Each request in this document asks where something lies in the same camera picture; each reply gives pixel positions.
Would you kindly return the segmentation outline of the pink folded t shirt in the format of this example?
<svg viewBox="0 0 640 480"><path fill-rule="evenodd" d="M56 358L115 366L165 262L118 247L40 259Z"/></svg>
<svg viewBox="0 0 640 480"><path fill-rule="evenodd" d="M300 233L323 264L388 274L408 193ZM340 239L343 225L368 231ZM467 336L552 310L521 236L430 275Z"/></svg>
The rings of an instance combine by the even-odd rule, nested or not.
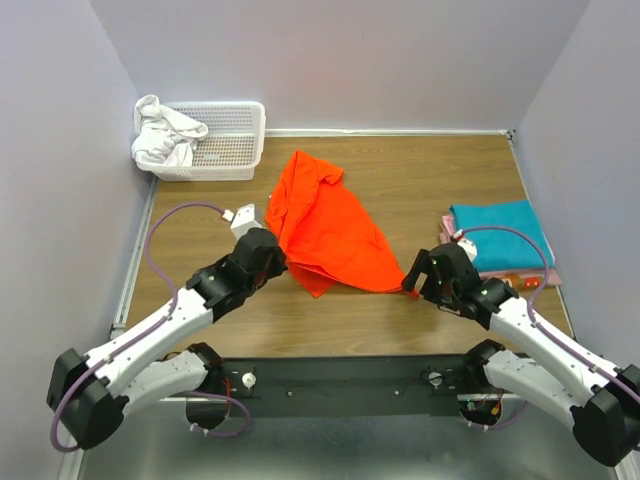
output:
<svg viewBox="0 0 640 480"><path fill-rule="evenodd" d="M454 219L451 214L443 215L440 220L440 243L448 243L454 233ZM481 278L496 277L518 291L533 290L542 284L544 278L543 269L520 269L479 272Z"/></svg>

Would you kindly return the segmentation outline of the white t shirt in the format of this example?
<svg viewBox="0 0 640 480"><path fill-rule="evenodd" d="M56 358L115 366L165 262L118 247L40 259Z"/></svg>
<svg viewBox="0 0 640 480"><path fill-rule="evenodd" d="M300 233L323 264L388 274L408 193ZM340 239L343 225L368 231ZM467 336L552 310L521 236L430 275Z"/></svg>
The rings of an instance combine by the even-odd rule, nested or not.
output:
<svg viewBox="0 0 640 480"><path fill-rule="evenodd" d="M156 95L141 97L134 106L134 129L137 137L131 156L140 169L190 167L198 142L209 129L166 105Z"/></svg>

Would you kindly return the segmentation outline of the orange t shirt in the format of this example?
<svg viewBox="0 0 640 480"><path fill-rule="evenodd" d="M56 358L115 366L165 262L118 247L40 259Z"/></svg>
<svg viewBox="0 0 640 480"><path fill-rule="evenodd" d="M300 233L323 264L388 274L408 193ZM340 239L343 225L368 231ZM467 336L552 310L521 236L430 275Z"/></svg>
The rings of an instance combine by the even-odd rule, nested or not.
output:
<svg viewBox="0 0 640 480"><path fill-rule="evenodd" d="M382 230L344 185L344 170L297 150L265 215L289 272L314 298L343 284L376 294L401 290L405 274Z"/></svg>

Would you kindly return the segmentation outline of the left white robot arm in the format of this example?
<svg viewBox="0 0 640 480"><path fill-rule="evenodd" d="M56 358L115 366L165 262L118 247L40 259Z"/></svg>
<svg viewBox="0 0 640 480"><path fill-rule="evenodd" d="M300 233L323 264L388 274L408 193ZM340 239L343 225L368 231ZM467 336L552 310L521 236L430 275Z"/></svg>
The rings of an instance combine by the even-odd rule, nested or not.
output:
<svg viewBox="0 0 640 480"><path fill-rule="evenodd" d="M70 348L55 360L46 401L54 413L50 441L60 443L64 426L75 448L88 450L108 439L137 406L175 393L214 393L220 368L187 351L172 361L159 355L187 336L214 324L272 278L286 270L276 236L252 227L233 251L197 270L171 300L125 334L85 354Z"/></svg>

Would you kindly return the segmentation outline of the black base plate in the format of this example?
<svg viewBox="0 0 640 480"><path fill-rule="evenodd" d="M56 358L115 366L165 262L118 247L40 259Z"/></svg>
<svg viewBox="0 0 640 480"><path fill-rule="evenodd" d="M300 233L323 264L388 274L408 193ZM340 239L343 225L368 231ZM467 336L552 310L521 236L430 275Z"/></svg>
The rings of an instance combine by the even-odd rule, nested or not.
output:
<svg viewBox="0 0 640 480"><path fill-rule="evenodd" d="M461 355L229 358L202 391L230 393L238 405L194 398L189 421L393 415L456 416L492 421L498 389L476 379Z"/></svg>

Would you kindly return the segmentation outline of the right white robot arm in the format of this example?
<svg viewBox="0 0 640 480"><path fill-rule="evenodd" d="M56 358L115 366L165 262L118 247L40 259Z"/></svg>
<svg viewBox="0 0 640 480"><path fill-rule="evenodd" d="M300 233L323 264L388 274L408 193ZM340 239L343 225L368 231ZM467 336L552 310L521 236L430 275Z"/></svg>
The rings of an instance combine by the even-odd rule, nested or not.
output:
<svg viewBox="0 0 640 480"><path fill-rule="evenodd" d="M478 323L516 343L518 356L485 340L465 355L460 379L518 395L553 416L594 460L615 467L639 445L639 369L620 368L558 330L507 283L483 279L457 243L417 254L402 282L406 292Z"/></svg>

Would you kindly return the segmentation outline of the white plastic basket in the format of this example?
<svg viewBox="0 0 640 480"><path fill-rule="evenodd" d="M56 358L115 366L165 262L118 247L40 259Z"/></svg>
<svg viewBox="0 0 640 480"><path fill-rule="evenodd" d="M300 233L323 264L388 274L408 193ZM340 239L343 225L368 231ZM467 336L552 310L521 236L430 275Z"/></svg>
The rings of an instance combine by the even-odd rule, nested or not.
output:
<svg viewBox="0 0 640 480"><path fill-rule="evenodd" d="M207 125L190 167L150 172L164 181L243 181L253 178L261 160L266 111L256 101L190 101L166 105Z"/></svg>

